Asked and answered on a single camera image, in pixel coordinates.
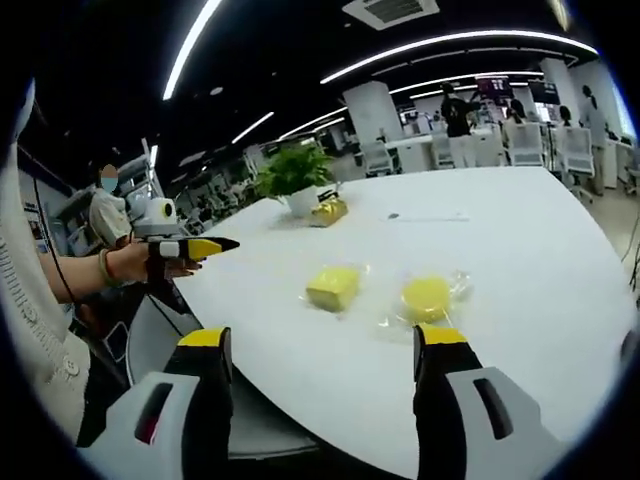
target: person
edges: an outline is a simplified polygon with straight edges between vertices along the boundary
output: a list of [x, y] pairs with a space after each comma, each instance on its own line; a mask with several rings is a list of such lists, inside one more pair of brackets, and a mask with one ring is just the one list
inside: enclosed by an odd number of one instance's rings
[[191, 209], [191, 214], [190, 214], [190, 219], [191, 220], [195, 220], [195, 221], [200, 221], [200, 212], [202, 212], [202, 209], [200, 207], [194, 207]]
[[[82, 258], [54, 258], [51, 252], [37, 251], [24, 214], [17, 161], [18, 137], [34, 95], [32, 83], [6, 161], [0, 162], [4, 164], [0, 169], [0, 304], [22, 373], [35, 397], [71, 441], [86, 446], [102, 430], [110, 399], [102, 389], [100, 362], [69, 331], [71, 319], [59, 304], [81, 299], [113, 282], [145, 281], [149, 248], [133, 242], [120, 250]], [[167, 273], [186, 276], [199, 268], [193, 262], [172, 263]]]
[[512, 125], [521, 125], [527, 120], [524, 114], [524, 106], [517, 98], [511, 100], [509, 109], [507, 110], [507, 119], [502, 126], [502, 143], [505, 147], [509, 147], [509, 129]]
[[451, 145], [451, 157], [456, 168], [475, 167], [476, 152], [467, 114], [480, 108], [480, 104], [473, 102], [478, 95], [476, 90], [471, 102], [465, 102], [454, 94], [450, 83], [442, 85], [444, 100], [440, 111], [447, 122], [447, 136]]
[[433, 114], [433, 121], [431, 122], [431, 130], [436, 133], [441, 133], [446, 129], [446, 125], [442, 120], [442, 115], [440, 114], [440, 110], [436, 110], [436, 113]]
[[571, 126], [571, 110], [566, 105], [560, 105], [560, 119], [563, 127]]
[[129, 222], [124, 198], [119, 198], [107, 192], [102, 185], [102, 175], [115, 174], [111, 165], [104, 167], [95, 182], [95, 193], [89, 207], [89, 225], [110, 248], [122, 248], [131, 238], [132, 227]]
[[387, 143], [387, 134], [384, 132], [384, 128], [380, 128], [379, 135], [376, 137], [376, 141]]
[[591, 152], [595, 170], [591, 185], [593, 193], [602, 196], [604, 193], [604, 151], [607, 145], [606, 121], [596, 97], [587, 85], [582, 87], [582, 94], [585, 96], [585, 100], [580, 109], [580, 125], [591, 131]]
[[527, 120], [533, 123], [542, 123], [542, 119], [535, 110], [527, 111]]

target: round yellow sponge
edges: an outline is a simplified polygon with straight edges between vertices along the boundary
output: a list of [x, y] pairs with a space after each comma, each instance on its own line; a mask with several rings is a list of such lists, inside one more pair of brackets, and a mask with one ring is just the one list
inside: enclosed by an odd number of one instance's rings
[[412, 325], [441, 320], [448, 314], [451, 304], [449, 284], [438, 276], [412, 280], [402, 290], [402, 300], [407, 320]]

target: human hand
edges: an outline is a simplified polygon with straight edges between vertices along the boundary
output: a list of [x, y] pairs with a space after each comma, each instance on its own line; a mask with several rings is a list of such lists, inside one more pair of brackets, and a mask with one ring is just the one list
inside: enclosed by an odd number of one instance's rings
[[[120, 250], [109, 252], [107, 265], [119, 282], [146, 282], [148, 259], [149, 244], [134, 240]], [[165, 263], [165, 278], [188, 277], [201, 268], [202, 265], [193, 260], [170, 259]]]

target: green leaves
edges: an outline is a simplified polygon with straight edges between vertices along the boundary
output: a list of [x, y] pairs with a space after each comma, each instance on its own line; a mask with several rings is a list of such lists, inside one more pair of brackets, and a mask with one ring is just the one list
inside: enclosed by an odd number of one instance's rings
[[331, 160], [316, 146], [283, 147], [258, 174], [257, 190], [265, 197], [276, 198], [312, 185], [326, 185], [332, 180], [327, 166]]

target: air conditioning vent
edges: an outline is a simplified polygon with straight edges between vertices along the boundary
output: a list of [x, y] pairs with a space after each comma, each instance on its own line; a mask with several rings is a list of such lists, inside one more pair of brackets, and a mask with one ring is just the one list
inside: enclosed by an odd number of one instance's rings
[[355, 0], [342, 10], [376, 30], [440, 12], [435, 0]]

